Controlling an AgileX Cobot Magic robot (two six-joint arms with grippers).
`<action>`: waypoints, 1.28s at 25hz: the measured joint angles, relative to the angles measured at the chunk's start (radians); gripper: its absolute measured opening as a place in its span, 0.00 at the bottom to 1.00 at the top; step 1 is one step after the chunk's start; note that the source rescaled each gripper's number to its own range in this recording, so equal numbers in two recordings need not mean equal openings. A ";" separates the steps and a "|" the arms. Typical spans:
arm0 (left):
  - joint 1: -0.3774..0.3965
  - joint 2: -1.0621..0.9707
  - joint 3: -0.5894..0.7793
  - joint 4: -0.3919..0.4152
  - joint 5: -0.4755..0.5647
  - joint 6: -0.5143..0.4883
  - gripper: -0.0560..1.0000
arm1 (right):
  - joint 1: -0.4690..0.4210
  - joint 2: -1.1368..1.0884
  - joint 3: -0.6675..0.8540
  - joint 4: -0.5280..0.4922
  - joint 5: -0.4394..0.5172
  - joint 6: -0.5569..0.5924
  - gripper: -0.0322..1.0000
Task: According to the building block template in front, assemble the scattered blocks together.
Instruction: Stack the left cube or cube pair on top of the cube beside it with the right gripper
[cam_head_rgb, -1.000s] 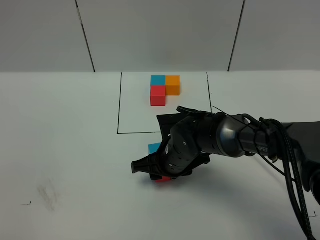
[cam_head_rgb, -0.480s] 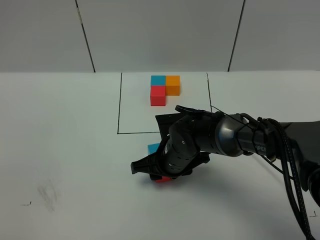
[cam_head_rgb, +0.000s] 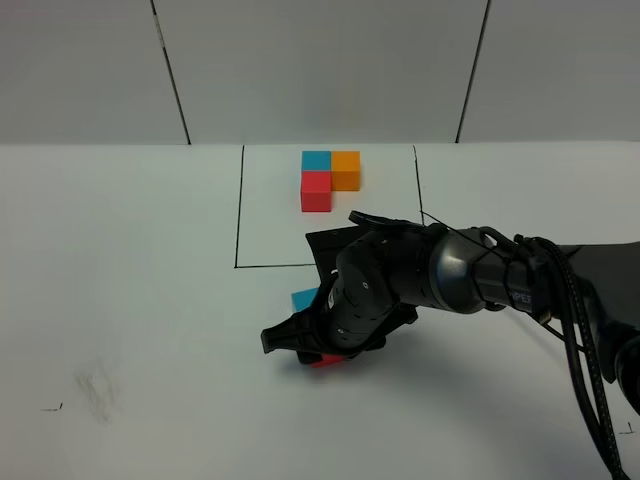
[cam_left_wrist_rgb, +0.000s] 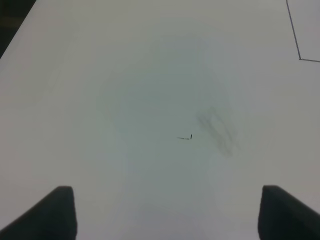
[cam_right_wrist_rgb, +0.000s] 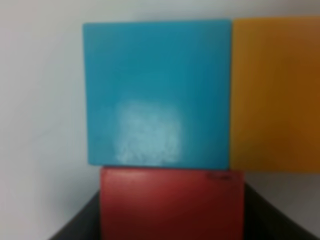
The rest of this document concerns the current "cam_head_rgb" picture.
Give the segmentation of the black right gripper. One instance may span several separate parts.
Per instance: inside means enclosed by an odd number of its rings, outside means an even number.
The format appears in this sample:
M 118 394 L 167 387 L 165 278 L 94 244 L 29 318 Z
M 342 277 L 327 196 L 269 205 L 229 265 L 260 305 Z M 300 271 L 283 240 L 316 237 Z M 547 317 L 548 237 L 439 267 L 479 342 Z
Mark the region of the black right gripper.
M 417 319 L 390 283 L 389 254 L 416 224 L 353 226 L 308 233 L 321 284 L 312 304 L 261 333 L 263 350 L 291 350 L 300 364 L 323 354 L 353 358 L 385 347 L 386 336 Z

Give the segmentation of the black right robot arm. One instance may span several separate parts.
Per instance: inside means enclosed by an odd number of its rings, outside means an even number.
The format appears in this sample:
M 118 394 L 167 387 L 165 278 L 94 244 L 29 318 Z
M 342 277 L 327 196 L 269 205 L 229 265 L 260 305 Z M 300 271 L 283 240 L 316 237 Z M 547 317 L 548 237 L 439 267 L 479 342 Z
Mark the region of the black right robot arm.
M 458 314 L 506 307 L 540 323 L 559 317 L 568 289 L 552 276 L 539 239 L 513 242 L 488 228 L 459 231 L 352 212 L 347 227 L 306 237 L 321 284 L 311 305 L 265 329 L 265 352 L 296 352 L 306 364 L 383 347 L 418 307 Z M 639 246 L 564 245 L 574 290 L 604 379 L 639 401 Z

